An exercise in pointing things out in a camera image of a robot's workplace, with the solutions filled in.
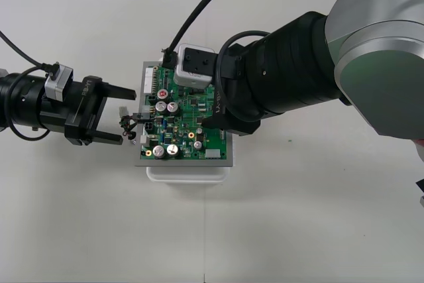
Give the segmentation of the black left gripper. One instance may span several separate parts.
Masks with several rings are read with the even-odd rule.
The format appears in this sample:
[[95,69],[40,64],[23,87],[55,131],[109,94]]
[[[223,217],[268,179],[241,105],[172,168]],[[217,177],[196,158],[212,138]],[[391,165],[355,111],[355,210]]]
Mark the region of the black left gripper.
[[104,84],[95,76],[87,76],[82,82],[72,82],[63,102],[41,100],[40,123],[55,133],[62,133],[74,145],[89,145],[93,142],[122,145],[123,137],[97,130],[106,97],[114,99],[136,99],[136,91],[125,87]]

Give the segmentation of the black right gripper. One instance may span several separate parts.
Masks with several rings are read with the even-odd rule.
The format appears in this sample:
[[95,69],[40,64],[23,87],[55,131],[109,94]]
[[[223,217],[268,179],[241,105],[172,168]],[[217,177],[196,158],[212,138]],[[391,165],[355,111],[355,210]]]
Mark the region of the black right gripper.
[[251,135],[260,126],[260,121],[246,122],[236,117],[227,105],[251,119],[259,115],[259,110],[250,93],[245,79],[240,82],[221,78],[221,84],[227,103],[222,100],[221,94],[214,95],[213,114],[202,120],[201,126],[206,129],[225,130],[239,136]]

